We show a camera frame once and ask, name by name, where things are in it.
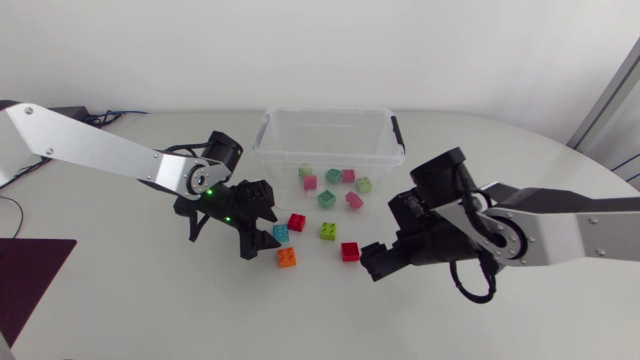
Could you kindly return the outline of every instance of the clear plastic container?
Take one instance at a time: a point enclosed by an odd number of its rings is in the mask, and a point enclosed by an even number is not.
[[[336,202],[327,210],[369,213],[391,170],[404,162],[402,136],[387,109],[272,107],[264,115],[253,150],[265,165],[281,209],[324,209],[317,195],[328,190]],[[317,176],[316,190],[304,190],[300,167],[311,168]],[[331,183],[325,178],[330,169],[352,169],[356,179],[369,179],[372,190],[360,193],[355,182]],[[350,191],[364,202],[361,208],[347,203]]]

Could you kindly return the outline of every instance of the metal pole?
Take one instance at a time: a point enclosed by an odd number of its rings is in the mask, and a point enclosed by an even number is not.
[[[640,38],[567,146],[584,153],[640,80]]]

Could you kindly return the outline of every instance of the toy building block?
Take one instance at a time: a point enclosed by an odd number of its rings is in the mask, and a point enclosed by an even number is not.
[[[320,206],[325,209],[332,207],[333,204],[336,203],[336,196],[333,195],[329,190],[323,191],[320,195],[318,195],[317,199]]]
[[[369,178],[364,177],[356,180],[356,188],[358,189],[359,193],[364,194],[370,192],[373,188],[373,185],[371,185],[371,181],[369,181]]]
[[[293,248],[286,248],[278,250],[278,260],[280,267],[296,266],[296,252]]]
[[[320,230],[320,239],[335,241],[337,232],[338,226],[336,224],[322,223],[322,230]]]
[[[305,175],[312,175],[312,174],[313,174],[313,170],[308,166],[300,166],[298,168],[298,175],[300,175],[300,177],[303,177]]]
[[[304,223],[306,221],[307,221],[307,218],[304,215],[291,214],[291,217],[289,218],[289,223],[287,225],[291,230],[302,232],[302,229],[304,229]]]
[[[342,243],[342,261],[358,261],[360,260],[360,249],[358,243]]]
[[[356,181],[356,172],[351,169],[342,170],[342,182],[354,182]]]
[[[338,169],[330,169],[324,175],[325,179],[332,184],[337,184],[342,180],[342,171]]]
[[[289,228],[287,225],[273,225],[273,237],[278,242],[289,242]]]
[[[315,190],[318,187],[318,178],[315,175],[304,176],[304,189]]]
[[[347,200],[349,206],[354,209],[360,209],[362,205],[364,205],[364,202],[362,201],[362,199],[360,199],[360,196],[358,196],[358,194],[354,193],[353,191],[349,191],[347,193],[347,196],[345,196],[345,200]]]

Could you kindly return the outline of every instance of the green lego brick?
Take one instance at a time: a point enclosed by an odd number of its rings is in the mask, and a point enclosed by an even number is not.
[[[334,223],[322,223],[322,230],[320,231],[321,239],[335,241],[337,233],[338,225]]]
[[[342,171],[338,169],[330,169],[324,175],[325,179],[332,184],[337,184],[342,181]]]
[[[300,175],[300,177],[304,177],[305,175],[313,175],[313,169],[304,165],[300,166],[298,168],[298,175]]]
[[[329,208],[336,203],[336,196],[331,193],[329,190],[323,191],[320,195],[318,195],[318,203],[323,208]]]
[[[356,188],[359,193],[364,194],[370,192],[373,189],[373,185],[371,185],[369,178],[364,177],[356,180]]]

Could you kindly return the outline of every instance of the white table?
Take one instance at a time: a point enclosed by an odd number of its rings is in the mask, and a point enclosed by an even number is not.
[[[522,129],[443,113],[398,119],[407,161],[386,199],[413,186],[411,169],[455,146],[477,184],[638,195],[588,158]],[[215,129],[248,150],[260,121],[259,113],[132,115],[108,130],[165,148]],[[247,152],[231,183],[263,176]],[[638,263],[507,268],[494,300],[476,305],[445,264],[373,283],[358,263],[341,261],[340,241],[318,238],[320,224],[332,221],[341,241],[390,245],[397,225],[384,204],[364,216],[306,212],[306,231],[291,234],[298,266],[280,269],[275,250],[241,259],[236,231],[216,221],[189,242],[174,198],[131,179],[53,162],[4,194],[25,208],[22,237],[78,240],[18,337],[18,359],[640,358]],[[7,204],[0,214],[0,235],[9,236],[17,215]],[[276,209],[281,221],[289,214]],[[486,290],[476,261],[459,269],[470,290]]]

